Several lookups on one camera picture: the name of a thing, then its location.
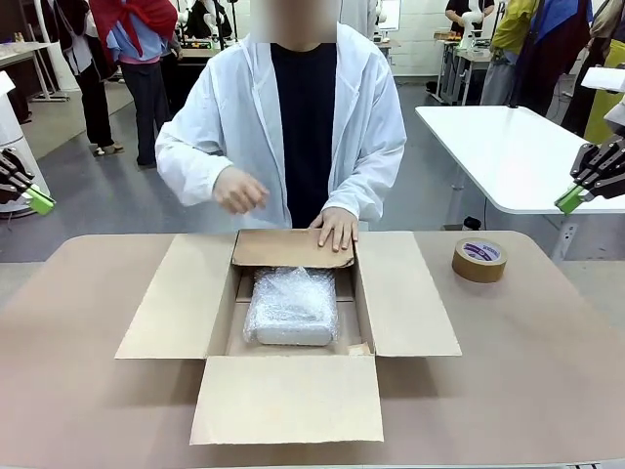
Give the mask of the person's right hand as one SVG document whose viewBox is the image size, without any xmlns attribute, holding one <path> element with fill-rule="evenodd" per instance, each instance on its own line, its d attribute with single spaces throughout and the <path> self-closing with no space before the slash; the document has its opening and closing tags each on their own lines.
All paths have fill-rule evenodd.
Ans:
<svg viewBox="0 0 625 469">
<path fill-rule="evenodd" d="M 264 208 L 269 191 L 250 174 L 229 166 L 217 177 L 212 195 L 230 214 L 244 215 Z"/>
</svg>

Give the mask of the person's left hand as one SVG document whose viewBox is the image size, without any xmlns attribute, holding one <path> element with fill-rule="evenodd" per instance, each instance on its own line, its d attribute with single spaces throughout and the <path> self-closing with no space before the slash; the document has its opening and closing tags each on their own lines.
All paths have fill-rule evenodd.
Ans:
<svg viewBox="0 0 625 469">
<path fill-rule="evenodd" d="M 347 250 L 358 239 L 358 219 L 350 211 L 340 207 L 323 209 L 310 224 L 319 230 L 317 245 L 331 245 L 334 252 Z"/>
</svg>

